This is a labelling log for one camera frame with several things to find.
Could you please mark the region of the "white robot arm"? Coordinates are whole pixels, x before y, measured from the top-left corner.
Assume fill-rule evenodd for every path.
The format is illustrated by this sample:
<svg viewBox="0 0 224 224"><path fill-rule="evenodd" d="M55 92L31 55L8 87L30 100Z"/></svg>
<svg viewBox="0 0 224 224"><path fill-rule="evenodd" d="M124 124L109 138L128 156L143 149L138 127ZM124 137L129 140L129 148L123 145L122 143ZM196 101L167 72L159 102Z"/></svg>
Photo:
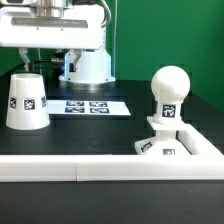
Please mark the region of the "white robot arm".
<svg viewBox="0 0 224 224"><path fill-rule="evenodd" d="M105 0L0 0L0 47L17 48L26 70L29 49L55 49L60 85L99 89L115 82L106 50L111 19Z"/></svg>

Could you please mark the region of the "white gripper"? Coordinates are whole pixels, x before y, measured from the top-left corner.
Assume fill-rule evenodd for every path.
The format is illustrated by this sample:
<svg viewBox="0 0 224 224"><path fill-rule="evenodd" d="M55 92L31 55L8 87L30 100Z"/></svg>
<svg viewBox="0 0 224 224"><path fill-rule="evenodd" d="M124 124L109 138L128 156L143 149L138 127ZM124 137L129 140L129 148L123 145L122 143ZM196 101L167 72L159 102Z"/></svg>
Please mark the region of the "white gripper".
<svg viewBox="0 0 224 224"><path fill-rule="evenodd" d="M98 4L53 6L55 15L41 15L39 0L0 0L0 46L17 47L27 72L34 63L27 48L72 49L69 71L77 71L82 51L103 44L104 9Z"/></svg>

